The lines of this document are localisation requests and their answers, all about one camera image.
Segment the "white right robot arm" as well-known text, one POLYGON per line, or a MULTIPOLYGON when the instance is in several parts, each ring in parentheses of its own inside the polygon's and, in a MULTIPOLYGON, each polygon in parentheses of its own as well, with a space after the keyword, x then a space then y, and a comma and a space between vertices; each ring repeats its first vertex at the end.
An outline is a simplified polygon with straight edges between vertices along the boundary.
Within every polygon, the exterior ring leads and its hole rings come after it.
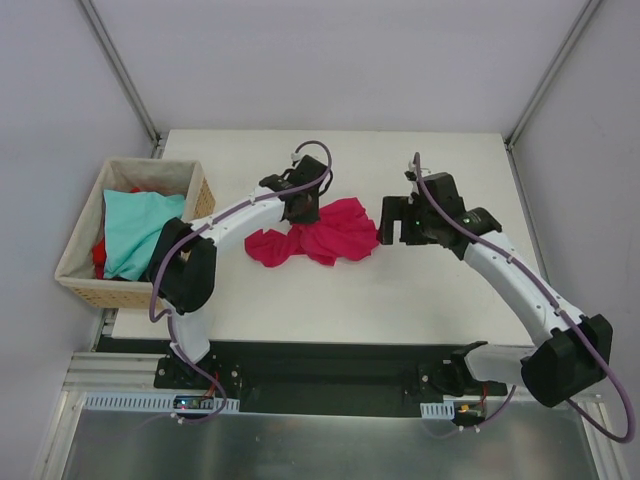
POLYGON ((602 316, 586 316, 532 272, 501 224, 484 208, 467 209, 453 176, 405 174, 408 196, 386 196, 378 240, 383 245, 439 245, 481 275, 522 323, 533 345, 476 341, 451 353, 429 378, 439 391, 469 395, 484 383, 526 387, 554 407, 605 379, 613 328, 602 316))

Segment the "pink t shirt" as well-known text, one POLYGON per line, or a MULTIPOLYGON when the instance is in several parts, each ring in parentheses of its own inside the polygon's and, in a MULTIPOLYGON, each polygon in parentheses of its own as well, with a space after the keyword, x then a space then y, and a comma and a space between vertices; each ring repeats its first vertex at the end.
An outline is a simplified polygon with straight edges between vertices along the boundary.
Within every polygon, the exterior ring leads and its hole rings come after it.
POLYGON ((292 225, 287 233, 259 230, 244 241, 247 255, 267 268, 279 267, 293 256, 329 267, 339 259, 359 262, 378 245, 376 225, 355 197, 322 207, 316 223, 292 225))

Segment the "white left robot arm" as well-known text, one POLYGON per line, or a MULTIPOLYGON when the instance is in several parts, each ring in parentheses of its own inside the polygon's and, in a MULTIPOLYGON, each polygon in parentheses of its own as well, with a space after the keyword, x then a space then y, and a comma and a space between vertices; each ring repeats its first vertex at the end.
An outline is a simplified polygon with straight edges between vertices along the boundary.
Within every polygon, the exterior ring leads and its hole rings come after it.
POLYGON ((215 288, 218 255, 276 223, 317 221, 321 184, 331 179, 329 164, 295 154, 291 168, 263 178, 221 212, 164 224, 146 271, 152 284, 149 318, 153 323, 167 318, 170 347, 181 359, 176 375, 188 388, 202 388, 211 377, 212 367, 203 359, 210 344, 202 309, 215 288))

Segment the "wicker basket with cloth liner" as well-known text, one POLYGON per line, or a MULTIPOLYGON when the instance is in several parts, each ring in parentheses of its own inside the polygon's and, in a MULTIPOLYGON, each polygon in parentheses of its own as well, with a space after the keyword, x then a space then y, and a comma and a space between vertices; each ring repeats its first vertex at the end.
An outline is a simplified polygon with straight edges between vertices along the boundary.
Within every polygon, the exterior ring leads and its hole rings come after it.
POLYGON ((210 215, 215 198, 204 169, 196 160, 158 160, 111 157, 107 159, 89 193, 54 277, 62 286, 97 308, 145 309, 152 286, 148 282, 102 280, 95 276, 92 250, 103 238, 105 206, 103 191, 130 192, 138 187, 168 196, 185 197, 182 220, 210 215))

